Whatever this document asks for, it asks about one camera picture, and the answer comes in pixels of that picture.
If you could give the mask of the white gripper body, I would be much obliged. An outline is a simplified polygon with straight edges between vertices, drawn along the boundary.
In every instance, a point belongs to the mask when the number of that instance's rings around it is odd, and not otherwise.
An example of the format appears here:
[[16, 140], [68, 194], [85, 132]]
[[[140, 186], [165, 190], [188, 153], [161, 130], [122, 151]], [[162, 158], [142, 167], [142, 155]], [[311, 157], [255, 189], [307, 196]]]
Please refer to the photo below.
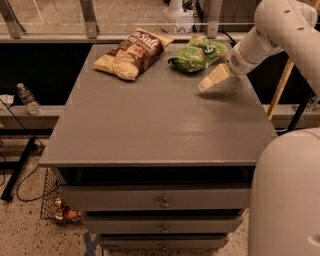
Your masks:
[[234, 75], [245, 75], [257, 67], [252, 52], [244, 42], [238, 42], [227, 54], [226, 64]]

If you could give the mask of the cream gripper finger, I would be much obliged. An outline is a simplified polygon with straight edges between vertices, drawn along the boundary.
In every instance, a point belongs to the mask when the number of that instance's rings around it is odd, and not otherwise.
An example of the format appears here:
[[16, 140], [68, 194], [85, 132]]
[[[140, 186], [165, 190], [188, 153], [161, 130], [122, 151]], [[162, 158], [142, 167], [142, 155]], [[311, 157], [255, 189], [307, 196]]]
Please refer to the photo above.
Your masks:
[[231, 74], [231, 71], [229, 67], [226, 64], [221, 63], [217, 65], [211, 71], [211, 73], [199, 83], [198, 88], [200, 91], [205, 91], [210, 87], [227, 79], [230, 76], [230, 74]]

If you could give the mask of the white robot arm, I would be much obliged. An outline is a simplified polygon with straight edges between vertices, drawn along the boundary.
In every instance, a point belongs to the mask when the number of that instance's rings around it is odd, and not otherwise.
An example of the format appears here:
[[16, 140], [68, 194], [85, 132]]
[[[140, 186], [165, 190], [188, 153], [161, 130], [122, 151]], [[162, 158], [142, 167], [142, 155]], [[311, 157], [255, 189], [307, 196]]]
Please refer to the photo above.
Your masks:
[[[226, 63], [199, 84], [204, 91], [255, 69], [285, 51], [314, 93], [320, 86], [317, 10], [297, 0], [262, 0], [253, 29], [232, 48]], [[274, 139], [256, 164], [249, 210], [248, 256], [320, 256], [320, 129]]]

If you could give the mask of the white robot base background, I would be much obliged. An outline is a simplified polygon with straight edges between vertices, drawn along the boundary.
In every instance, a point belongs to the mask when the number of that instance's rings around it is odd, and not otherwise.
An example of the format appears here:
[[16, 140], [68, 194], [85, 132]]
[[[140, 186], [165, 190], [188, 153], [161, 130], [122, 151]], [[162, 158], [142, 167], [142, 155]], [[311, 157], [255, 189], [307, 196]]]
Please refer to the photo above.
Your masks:
[[170, 0], [162, 13], [161, 28], [166, 33], [191, 33], [193, 12], [183, 8], [183, 0]]

